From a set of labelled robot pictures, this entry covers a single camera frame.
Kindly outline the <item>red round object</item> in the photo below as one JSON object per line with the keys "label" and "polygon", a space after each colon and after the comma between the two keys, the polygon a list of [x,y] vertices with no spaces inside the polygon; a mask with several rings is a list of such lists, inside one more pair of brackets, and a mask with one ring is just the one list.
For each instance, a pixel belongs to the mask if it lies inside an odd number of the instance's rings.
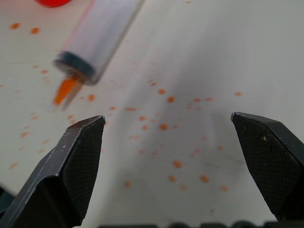
{"label": "red round object", "polygon": [[59,7],[69,3],[71,0],[35,0],[37,3],[44,7]]}

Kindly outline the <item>clear plastic syringe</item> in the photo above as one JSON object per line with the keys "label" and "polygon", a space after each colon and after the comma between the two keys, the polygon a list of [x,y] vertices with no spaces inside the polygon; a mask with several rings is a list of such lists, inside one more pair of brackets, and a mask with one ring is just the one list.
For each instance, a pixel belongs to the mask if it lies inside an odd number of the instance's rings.
{"label": "clear plastic syringe", "polygon": [[82,86],[100,80],[144,0],[92,0],[54,60],[65,74],[52,104],[66,109]]}

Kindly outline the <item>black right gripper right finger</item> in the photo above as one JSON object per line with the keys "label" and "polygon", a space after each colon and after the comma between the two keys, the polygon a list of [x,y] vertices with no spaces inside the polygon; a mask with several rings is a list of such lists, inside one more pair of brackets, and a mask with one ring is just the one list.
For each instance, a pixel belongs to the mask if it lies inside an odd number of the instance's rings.
{"label": "black right gripper right finger", "polygon": [[234,112],[247,168],[277,220],[304,221],[304,143],[281,122]]}

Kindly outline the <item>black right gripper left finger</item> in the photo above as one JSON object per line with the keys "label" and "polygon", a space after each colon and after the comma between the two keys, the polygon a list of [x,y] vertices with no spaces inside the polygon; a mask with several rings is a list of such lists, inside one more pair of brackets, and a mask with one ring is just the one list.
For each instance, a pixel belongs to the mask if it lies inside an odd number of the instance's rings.
{"label": "black right gripper left finger", "polygon": [[68,127],[37,164],[0,228],[73,228],[86,216],[98,173],[105,118]]}

